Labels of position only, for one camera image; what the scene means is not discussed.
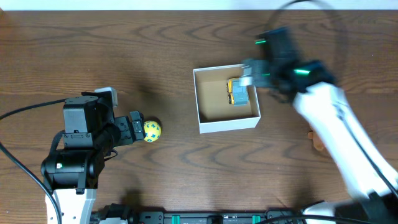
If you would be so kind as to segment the yellow grey toy truck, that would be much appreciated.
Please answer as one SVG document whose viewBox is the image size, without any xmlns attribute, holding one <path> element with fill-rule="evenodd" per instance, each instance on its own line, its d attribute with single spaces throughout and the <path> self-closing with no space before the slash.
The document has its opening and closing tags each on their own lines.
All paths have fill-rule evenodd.
<svg viewBox="0 0 398 224">
<path fill-rule="evenodd" d="M 246 105 L 249 101 L 248 89 L 241 86 L 239 78 L 230 78 L 227 80 L 228 103 L 234 106 Z"/>
</svg>

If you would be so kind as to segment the brown plush toy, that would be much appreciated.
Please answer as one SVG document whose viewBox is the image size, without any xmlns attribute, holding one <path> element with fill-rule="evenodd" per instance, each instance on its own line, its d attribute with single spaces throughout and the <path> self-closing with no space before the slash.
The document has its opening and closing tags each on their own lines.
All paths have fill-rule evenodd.
<svg viewBox="0 0 398 224">
<path fill-rule="evenodd" d="M 314 131 L 309 131 L 307 134 L 307 137 L 312 140 L 313 147 L 319 151 L 322 152 L 325 150 L 325 146 L 322 143 L 322 140 L 319 138 L 319 136 L 316 134 Z"/>
</svg>

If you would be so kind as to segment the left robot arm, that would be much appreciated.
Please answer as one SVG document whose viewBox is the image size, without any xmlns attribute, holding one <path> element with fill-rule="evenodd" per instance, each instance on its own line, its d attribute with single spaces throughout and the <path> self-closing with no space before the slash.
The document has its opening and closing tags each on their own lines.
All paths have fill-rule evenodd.
<svg viewBox="0 0 398 224">
<path fill-rule="evenodd" d="M 41 165 L 48 223 L 89 223 L 99 175 L 115 147 L 144 139 L 144 116 L 115 117 L 110 91 L 84 92 L 63 106 L 63 149 L 51 149 Z"/>
</svg>

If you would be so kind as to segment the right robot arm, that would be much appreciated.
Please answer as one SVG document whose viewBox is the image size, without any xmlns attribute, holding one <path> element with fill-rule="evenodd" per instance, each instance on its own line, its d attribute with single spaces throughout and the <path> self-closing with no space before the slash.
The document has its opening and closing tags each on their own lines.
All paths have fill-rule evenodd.
<svg viewBox="0 0 398 224">
<path fill-rule="evenodd" d="M 336 78 L 321 61 L 304 61 L 286 28 L 267 30 L 255 43 L 264 51 L 264 59 L 244 61 L 241 84 L 286 96 L 326 147 L 351 197 L 345 202 L 317 202 L 282 219 L 397 223 L 397 171 L 371 141 Z"/>
</svg>

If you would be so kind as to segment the yellow ball with blue letters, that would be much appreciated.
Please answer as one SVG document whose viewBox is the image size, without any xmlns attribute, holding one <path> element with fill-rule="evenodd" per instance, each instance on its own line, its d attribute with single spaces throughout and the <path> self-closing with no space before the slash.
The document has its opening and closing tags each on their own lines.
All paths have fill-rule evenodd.
<svg viewBox="0 0 398 224">
<path fill-rule="evenodd" d="M 162 133 L 160 124 L 156 121 L 146 121 L 144 123 L 144 131 L 145 131 L 144 140 L 146 142 L 154 142 L 158 140 Z"/>
</svg>

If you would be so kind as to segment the white cardboard box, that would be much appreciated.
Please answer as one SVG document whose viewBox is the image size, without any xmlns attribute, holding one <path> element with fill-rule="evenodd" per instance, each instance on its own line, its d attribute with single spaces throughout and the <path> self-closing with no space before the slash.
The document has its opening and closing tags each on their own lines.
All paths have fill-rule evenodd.
<svg viewBox="0 0 398 224">
<path fill-rule="evenodd" d="M 228 80 L 238 78 L 242 74 L 241 64 L 193 70 L 198 125 L 201 134 L 257 126 L 261 119 L 261 112 L 256 88 L 248 86 L 248 102 L 238 106 L 232 104 L 233 97 L 227 92 Z"/>
</svg>

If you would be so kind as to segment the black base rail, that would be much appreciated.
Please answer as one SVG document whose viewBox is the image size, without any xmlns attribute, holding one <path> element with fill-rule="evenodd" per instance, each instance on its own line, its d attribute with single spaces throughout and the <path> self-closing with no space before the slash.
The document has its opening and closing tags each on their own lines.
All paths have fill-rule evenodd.
<svg viewBox="0 0 398 224">
<path fill-rule="evenodd" d="M 290 209 L 245 212 L 167 212 L 136 210 L 127 205 L 111 204 L 91 214 L 89 223 L 131 224 L 256 224 L 276 217 L 295 215 Z"/>
</svg>

